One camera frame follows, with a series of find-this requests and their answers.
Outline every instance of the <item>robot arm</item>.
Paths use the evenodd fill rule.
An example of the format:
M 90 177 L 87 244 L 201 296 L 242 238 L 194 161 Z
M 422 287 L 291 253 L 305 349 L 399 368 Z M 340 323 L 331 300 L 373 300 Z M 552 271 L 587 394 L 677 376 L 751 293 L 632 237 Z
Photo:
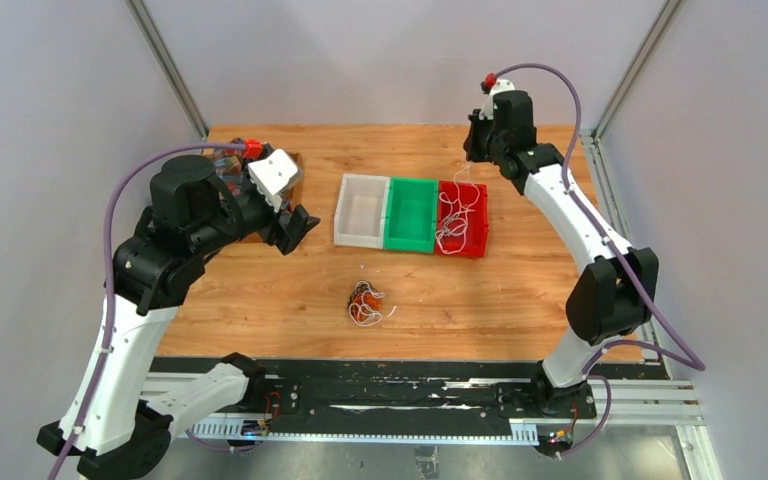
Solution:
M 117 321 L 110 348 L 101 350 L 102 327 L 75 400 L 37 437 L 43 448 L 60 453 L 104 353 L 96 394 L 69 452 L 80 456 L 78 471 L 86 478 L 143 477 L 184 430 L 223 407 L 257 403 L 263 396 L 265 370 L 235 353 L 186 385 L 140 399 L 160 339 L 210 259 L 255 232 L 286 255 L 319 223 L 303 206 L 283 200 L 301 178 L 299 167 L 284 151 L 263 147 L 246 166 L 236 196 L 213 163 L 198 155 L 166 161 L 151 179 L 152 205 L 113 256 Z
M 651 312 L 625 278 L 615 255 L 587 216 L 572 200 L 562 178 L 563 156 L 551 144 L 537 143 L 531 97 L 506 79 L 485 88 L 488 98 L 469 116 L 470 131 L 464 142 L 467 159 L 492 162 L 516 190 L 548 218 L 572 254 L 580 275 L 566 303 L 570 328 L 543 362 L 533 392 L 544 405 L 576 392 L 585 383 L 588 360 L 610 340 L 633 332 L 647 322 Z M 578 189 L 574 179 L 570 190 Z M 583 194 L 577 195 L 627 252 L 650 296 L 655 293 L 658 259 L 651 249 L 635 249 L 605 222 Z

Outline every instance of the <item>wooden tabletop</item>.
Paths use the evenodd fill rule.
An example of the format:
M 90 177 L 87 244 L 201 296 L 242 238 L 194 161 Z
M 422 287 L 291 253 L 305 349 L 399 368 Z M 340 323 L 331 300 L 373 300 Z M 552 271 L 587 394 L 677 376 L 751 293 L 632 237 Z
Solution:
M 338 247 L 334 211 L 343 173 L 451 180 L 461 168 L 462 125 L 214 126 L 210 141 L 256 138 L 301 153 L 302 204 L 322 223 L 292 254 L 239 243 L 225 248 L 190 290 L 161 355 L 539 360 L 567 328 L 577 280 L 569 252 L 540 211 L 490 164 L 472 179 L 488 188 L 486 257 Z M 571 127 L 541 127 L 562 152 Z M 595 203 L 584 155 L 573 174 Z M 386 293 L 392 316 L 369 328 L 346 312 L 359 280 Z M 607 359 L 640 360 L 636 348 Z

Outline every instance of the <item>white wall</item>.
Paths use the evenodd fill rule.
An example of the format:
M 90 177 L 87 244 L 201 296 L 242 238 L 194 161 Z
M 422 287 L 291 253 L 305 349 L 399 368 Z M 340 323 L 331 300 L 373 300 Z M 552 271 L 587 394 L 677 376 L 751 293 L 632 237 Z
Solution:
M 53 463 L 36 433 L 65 413 L 99 328 L 110 189 L 193 139 L 124 2 L 0 2 L 0 479 Z M 120 202 L 119 241 L 146 181 Z
M 210 124 L 465 123 L 488 72 L 530 61 L 570 76 L 592 126 L 662 1 L 147 3 Z M 563 84 L 512 78 L 539 123 L 572 123 Z
M 688 0 L 605 147 L 724 476 L 768 478 L 768 1 Z

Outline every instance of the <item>white string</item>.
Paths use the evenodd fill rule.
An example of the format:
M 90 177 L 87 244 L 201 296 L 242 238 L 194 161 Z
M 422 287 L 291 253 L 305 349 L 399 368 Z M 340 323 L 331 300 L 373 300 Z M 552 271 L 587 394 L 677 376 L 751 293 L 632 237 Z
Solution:
M 449 200 L 449 196 L 446 192 L 440 192 L 440 202 L 449 205 L 452 209 L 451 213 L 443 217 L 443 221 L 440 223 L 440 230 L 434 235 L 437 240 L 437 246 L 444 255 L 452 255 L 460 253 L 466 247 L 466 233 L 469 231 L 469 214 L 475 210 L 472 208 L 478 203 L 481 198 L 481 190 L 478 189 L 472 182 L 472 177 L 469 173 L 469 169 L 472 166 L 472 162 L 464 161 L 464 166 L 455 173 L 452 182 L 455 184 L 455 190 L 457 191 L 457 198 L 455 200 Z M 464 205 L 461 200 L 461 187 L 458 183 L 458 175 L 461 172 L 466 171 L 466 183 L 475 189 L 475 200 L 469 205 Z M 457 250 L 447 250 L 443 247 L 443 237 L 461 237 L 461 246 Z
M 359 281 L 357 285 L 355 285 L 355 290 L 361 286 L 365 287 L 365 289 L 358 294 L 352 293 L 354 297 L 352 298 L 352 303 L 349 304 L 349 317 L 351 317 L 352 321 L 355 322 L 355 324 L 359 327 L 371 327 L 383 320 L 384 315 L 382 315 L 378 310 L 367 305 L 364 297 L 367 293 L 369 293 L 375 298 L 384 298 L 384 292 L 376 292 L 372 289 L 372 286 L 366 280 Z M 352 312 L 352 307 L 356 307 L 354 310 L 356 310 L 359 315 L 363 316 L 363 320 L 358 321 L 358 319 L 355 318 L 355 315 Z

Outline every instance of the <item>plastic container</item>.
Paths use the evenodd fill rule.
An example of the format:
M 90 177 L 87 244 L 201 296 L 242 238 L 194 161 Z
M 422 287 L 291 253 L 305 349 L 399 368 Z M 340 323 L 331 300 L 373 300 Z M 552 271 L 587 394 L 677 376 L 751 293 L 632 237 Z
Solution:
M 432 253 L 436 226 L 437 182 L 391 178 L 384 248 Z
M 478 195 L 478 203 L 471 207 L 474 211 L 467 214 L 467 222 L 469 223 L 469 226 L 466 230 L 466 238 L 462 236 L 444 236 L 440 239 L 443 248 L 447 252 L 453 253 L 443 253 L 443 250 L 437 245 L 436 240 L 434 242 L 434 253 L 442 255 L 460 255 L 464 257 L 484 256 L 484 252 L 487 249 L 487 235 L 490 232 L 490 217 L 487 214 L 487 186 L 480 184 L 475 184 L 475 186 L 478 187 L 477 192 L 475 188 L 468 183 L 455 184 L 455 182 L 440 182 L 440 195 L 445 193 L 449 201 L 454 201 L 460 198 L 461 203 L 469 205 L 475 201 L 475 197 Z M 443 203 L 440 201 L 439 196 L 437 198 L 437 225 L 435 233 L 442 229 L 443 218 L 452 213 L 453 209 L 457 208 L 456 205 Z M 455 252 L 461 248 L 461 245 L 463 245 L 463 249 L 459 252 Z
M 384 223 L 390 193 L 390 177 L 343 174 L 334 244 L 384 248 Z

